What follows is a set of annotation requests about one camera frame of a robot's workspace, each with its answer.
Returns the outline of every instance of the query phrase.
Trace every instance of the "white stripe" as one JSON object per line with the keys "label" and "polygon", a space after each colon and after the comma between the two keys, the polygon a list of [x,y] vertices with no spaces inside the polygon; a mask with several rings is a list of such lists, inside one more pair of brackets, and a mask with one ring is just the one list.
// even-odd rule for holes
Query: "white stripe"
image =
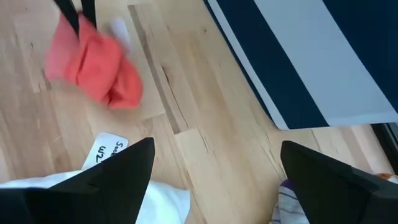
{"label": "white stripe", "polygon": [[232,48],[234,49],[235,54],[238,56],[240,62],[242,63],[245,71],[248,73],[249,78],[253,82],[254,86],[256,87],[258,93],[260,94],[261,99],[267,106],[268,112],[274,121],[275,125],[281,130],[289,130],[285,120],[283,119],[282,115],[280,115],[279,110],[276,108],[273,100],[269,96],[267,90],[262,85],[259,77],[256,75],[254,69],[252,68],[246,54],[243,52],[241,45],[239,44],[232,28],[229,26],[228,21],[226,20],[223,11],[221,10],[220,6],[218,5],[216,0],[208,0],[209,5],[215,14],[217,21],[220,23],[225,36],[227,36],[229,43],[231,44]]}
{"label": "white stripe", "polygon": [[254,0],[330,126],[398,121],[322,0]]}

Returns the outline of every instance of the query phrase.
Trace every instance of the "navy striped rug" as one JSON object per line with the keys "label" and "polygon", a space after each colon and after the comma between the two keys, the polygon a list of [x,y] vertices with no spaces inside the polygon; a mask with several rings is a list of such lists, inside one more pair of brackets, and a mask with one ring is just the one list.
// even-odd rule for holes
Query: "navy striped rug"
{"label": "navy striped rug", "polygon": [[279,129],[398,121],[398,1],[205,2]]}

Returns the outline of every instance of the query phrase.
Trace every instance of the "red cloth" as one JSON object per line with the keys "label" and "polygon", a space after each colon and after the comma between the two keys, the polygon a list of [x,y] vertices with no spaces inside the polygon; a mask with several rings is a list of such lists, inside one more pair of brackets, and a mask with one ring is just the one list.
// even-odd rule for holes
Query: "red cloth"
{"label": "red cloth", "polygon": [[117,41],[101,35],[83,15],[79,39],[61,15],[46,58],[48,78],[78,85],[95,101],[110,108],[132,108],[142,98],[142,81]]}

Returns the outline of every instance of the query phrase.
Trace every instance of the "white paper label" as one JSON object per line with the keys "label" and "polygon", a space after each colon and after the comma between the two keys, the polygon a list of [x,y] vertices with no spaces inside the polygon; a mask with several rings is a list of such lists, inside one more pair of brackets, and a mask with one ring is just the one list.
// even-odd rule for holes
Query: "white paper label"
{"label": "white paper label", "polygon": [[99,133],[88,153],[82,170],[89,169],[127,148],[129,141],[110,133]]}

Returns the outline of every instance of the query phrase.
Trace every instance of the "striped fabric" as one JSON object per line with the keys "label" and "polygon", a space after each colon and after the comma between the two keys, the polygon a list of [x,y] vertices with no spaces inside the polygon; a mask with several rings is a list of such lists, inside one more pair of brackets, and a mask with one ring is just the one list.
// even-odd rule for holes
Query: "striped fabric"
{"label": "striped fabric", "polygon": [[272,211],[272,224],[310,224],[289,180],[278,191],[278,202]]}
{"label": "striped fabric", "polygon": [[206,5],[279,129],[398,121],[398,1]]}

